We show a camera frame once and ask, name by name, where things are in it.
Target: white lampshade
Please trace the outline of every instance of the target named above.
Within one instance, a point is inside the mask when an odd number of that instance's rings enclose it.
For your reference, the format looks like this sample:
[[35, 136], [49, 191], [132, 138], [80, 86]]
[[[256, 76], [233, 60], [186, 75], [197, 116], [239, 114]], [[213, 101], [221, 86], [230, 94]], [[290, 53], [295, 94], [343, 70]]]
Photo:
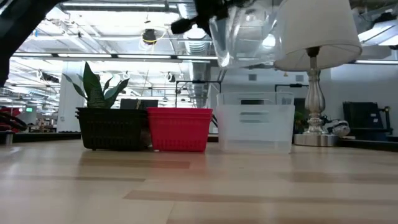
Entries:
[[277, 33], [280, 46], [274, 66], [284, 71], [309, 70], [309, 47], [321, 47], [319, 69], [342, 65], [362, 53], [348, 0], [284, 0]]

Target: red plastic basket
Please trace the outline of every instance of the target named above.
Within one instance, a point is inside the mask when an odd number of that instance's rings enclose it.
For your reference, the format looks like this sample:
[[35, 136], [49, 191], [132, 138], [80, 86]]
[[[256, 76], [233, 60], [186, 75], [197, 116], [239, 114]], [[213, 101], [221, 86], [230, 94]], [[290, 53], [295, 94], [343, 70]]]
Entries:
[[212, 109], [147, 108], [152, 146], [160, 151], [204, 152]]

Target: black plastic basket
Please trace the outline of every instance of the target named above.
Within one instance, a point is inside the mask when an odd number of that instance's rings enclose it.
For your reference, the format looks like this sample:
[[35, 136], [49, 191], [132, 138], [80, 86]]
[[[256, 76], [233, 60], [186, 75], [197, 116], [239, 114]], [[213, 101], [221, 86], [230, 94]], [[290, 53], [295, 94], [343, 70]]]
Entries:
[[148, 127], [147, 111], [77, 108], [81, 138], [87, 149], [139, 151], [141, 131]]

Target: desk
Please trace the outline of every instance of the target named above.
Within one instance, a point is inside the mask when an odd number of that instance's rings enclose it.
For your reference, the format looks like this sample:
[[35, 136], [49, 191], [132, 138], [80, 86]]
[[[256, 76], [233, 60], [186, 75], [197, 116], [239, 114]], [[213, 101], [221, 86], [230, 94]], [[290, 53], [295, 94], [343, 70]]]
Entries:
[[14, 223], [396, 224], [398, 154], [113, 152], [81, 140], [0, 148], [0, 217]]

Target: green leaf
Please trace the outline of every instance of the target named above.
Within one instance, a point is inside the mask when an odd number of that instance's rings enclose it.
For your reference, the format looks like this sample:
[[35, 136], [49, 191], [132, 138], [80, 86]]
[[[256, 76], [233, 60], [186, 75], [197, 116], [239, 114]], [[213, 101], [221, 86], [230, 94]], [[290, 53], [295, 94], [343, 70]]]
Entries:
[[83, 77], [82, 77], [81, 75], [79, 75], [79, 74], [76, 74], [76, 75], [77, 75], [77, 77], [79, 77], [79, 79], [80, 79], [81, 82], [84, 82], [84, 81], [83, 81]]
[[86, 98], [85, 92], [83, 92], [83, 90], [81, 90], [80, 86], [78, 86], [78, 85], [76, 85], [76, 84], [74, 84], [74, 83], [72, 83], [72, 84], [73, 84], [73, 87], [75, 87], [76, 92], [77, 92], [80, 96]]
[[64, 73], [62, 75], [67, 79], [68, 82], [73, 83], [72, 79], [69, 76]]
[[85, 64], [85, 71], [83, 74], [83, 85], [87, 94], [87, 98], [91, 98], [91, 93], [97, 92], [98, 90], [102, 92], [101, 83], [97, 75], [92, 71], [88, 63]]
[[106, 81], [105, 86], [104, 86], [104, 91], [103, 91], [104, 93], [105, 93], [105, 90], [107, 90], [109, 88], [109, 83], [111, 82], [112, 78], [110, 78], [108, 81]]
[[77, 92], [80, 96], [86, 98], [85, 92], [84, 92], [83, 90], [81, 90], [80, 86], [76, 85], [76, 84], [72, 81], [72, 79], [71, 79], [69, 76], [67, 76], [66, 74], [62, 74], [62, 75], [67, 79], [68, 82], [70, 82], [70, 83], [73, 85], [73, 87], [75, 88], [76, 92]]
[[105, 108], [106, 103], [102, 89], [94, 88], [91, 90], [90, 97], [87, 101], [87, 107], [89, 108]]
[[109, 97], [106, 98], [105, 97], [105, 102], [106, 102], [106, 107], [107, 108], [111, 108], [114, 104], [114, 102], [116, 101], [116, 98], [118, 97], [119, 93], [122, 92], [125, 87], [127, 87], [127, 84], [129, 84], [129, 78], [126, 80], [123, 80], [121, 83], [119, 83], [116, 87], [117, 88], [116, 91], [114, 91], [114, 93]]
[[120, 82], [119, 82], [115, 87], [110, 88], [110, 89], [104, 94], [105, 100], [108, 99], [108, 98], [110, 98], [111, 96], [113, 96], [114, 93], [116, 93], [116, 91], [117, 91], [118, 88], [119, 88], [119, 85], [120, 85]]

